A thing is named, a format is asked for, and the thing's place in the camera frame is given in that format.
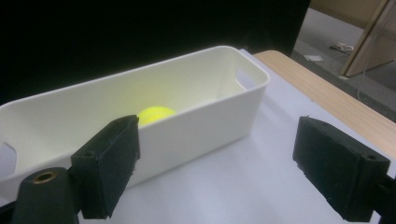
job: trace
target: yellow ball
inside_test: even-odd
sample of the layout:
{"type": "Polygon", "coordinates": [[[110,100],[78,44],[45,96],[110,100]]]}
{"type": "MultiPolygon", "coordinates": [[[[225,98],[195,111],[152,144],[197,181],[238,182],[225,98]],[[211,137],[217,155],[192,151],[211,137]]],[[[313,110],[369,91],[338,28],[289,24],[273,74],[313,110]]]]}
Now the yellow ball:
{"type": "Polygon", "coordinates": [[[139,117],[139,124],[146,125],[160,119],[165,119],[175,113],[174,110],[164,106],[152,106],[144,109],[137,116],[139,117]]]}

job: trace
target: screw hole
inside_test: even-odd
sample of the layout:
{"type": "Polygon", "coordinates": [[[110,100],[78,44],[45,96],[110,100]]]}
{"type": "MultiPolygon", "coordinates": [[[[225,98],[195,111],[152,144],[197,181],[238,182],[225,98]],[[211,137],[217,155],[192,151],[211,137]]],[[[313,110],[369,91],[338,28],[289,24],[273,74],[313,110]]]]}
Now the screw hole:
{"type": "Polygon", "coordinates": [[[33,183],[34,184],[44,184],[44,183],[51,181],[57,175],[58,174],[55,172],[46,172],[46,173],[36,176],[35,179],[33,180],[33,183]]]}
{"type": "Polygon", "coordinates": [[[376,160],[376,157],[375,157],[375,156],[373,156],[373,155],[369,155],[369,156],[367,156],[367,158],[368,158],[368,159],[370,159],[370,160],[373,160],[373,161],[375,161],[375,160],[376,160]]]}
{"type": "Polygon", "coordinates": [[[84,153],[84,156],[85,157],[93,157],[95,155],[95,153],[93,152],[93,151],[86,151],[85,153],[84,153]]]}

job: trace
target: white table surface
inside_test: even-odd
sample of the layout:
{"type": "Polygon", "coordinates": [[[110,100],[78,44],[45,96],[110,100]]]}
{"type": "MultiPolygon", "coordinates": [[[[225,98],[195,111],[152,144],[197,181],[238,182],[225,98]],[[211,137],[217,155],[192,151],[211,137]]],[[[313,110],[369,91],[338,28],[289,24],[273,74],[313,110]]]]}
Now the white table surface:
{"type": "MultiPolygon", "coordinates": [[[[377,149],[255,61],[271,81],[249,136],[125,190],[113,218],[80,223],[347,223],[291,157],[298,119],[324,120],[377,149]]],[[[378,220],[374,214],[371,223],[378,220]]]]}

